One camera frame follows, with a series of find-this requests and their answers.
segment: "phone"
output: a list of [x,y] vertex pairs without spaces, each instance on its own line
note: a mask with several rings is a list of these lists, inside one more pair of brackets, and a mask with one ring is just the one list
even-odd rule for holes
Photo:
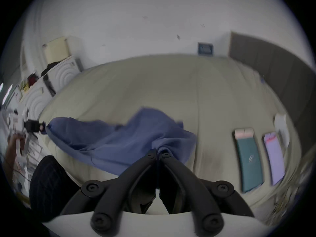
[[275,132],[265,134],[263,142],[269,156],[272,185],[275,185],[285,175],[282,149]]
[[234,132],[242,176],[242,191],[248,192],[263,184],[263,173],[258,147],[252,128]]

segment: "screw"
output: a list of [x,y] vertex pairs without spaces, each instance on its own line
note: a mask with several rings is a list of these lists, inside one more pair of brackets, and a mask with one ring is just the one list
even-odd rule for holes
[[228,187],[225,184],[220,184],[219,186],[217,186],[217,189],[221,192],[228,192]]
[[170,157],[170,154],[164,153],[164,154],[162,154],[162,156],[163,156],[164,158],[168,158],[168,157]]
[[92,216],[91,226],[96,230],[108,231],[111,225],[111,219],[103,213],[96,213]]
[[87,190],[88,190],[89,192],[95,192],[98,188],[99,188],[99,186],[97,186],[96,184],[89,184],[89,185],[87,186]]
[[223,226],[223,220],[219,215],[209,215],[203,220],[203,228],[206,231],[213,232]]

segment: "clothes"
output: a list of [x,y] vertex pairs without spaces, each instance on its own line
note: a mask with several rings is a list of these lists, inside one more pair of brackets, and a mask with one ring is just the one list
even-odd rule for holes
[[50,221],[79,189],[53,156],[45,156],[31,179],[31,209],[39,221]]
[[196,136],[163,112],[140,109],[126,125],[54,118],[46,127],[61,150],[86,164],[120,175],[150,149],[167,150],[185,163],[195,149]]

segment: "bed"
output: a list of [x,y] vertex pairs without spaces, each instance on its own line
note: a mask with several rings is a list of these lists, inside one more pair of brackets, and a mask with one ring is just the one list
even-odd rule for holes
[[[232,58],[153,55],[99,65],[80,73],[57,93],[39,120],[73,117],[125,124],[142,106],[182,120],[184,129],[198,137],[187,167],[199,178],[231,182],[252,209],[285,189],[298,168],[302,151],[289,113],[259,72]],[[262,136],[274,130],[276,113],[287,115],[291,141],[283,152],[286,175],[272,186]],[[265,182],[242,194],[232,132],[245,127],[255,131]],[[71,158],[47,136],[40,139],[78,184],[116,177]]]

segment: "blue cloth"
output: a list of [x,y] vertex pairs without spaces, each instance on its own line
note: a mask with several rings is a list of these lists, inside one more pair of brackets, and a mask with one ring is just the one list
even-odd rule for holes
[[195,149],[196,136],[163,112],[140,109],[126,125],[54,118],[45,127],[64,152],[86,164],[120,175],[150,149],[167,150],[185,163]]

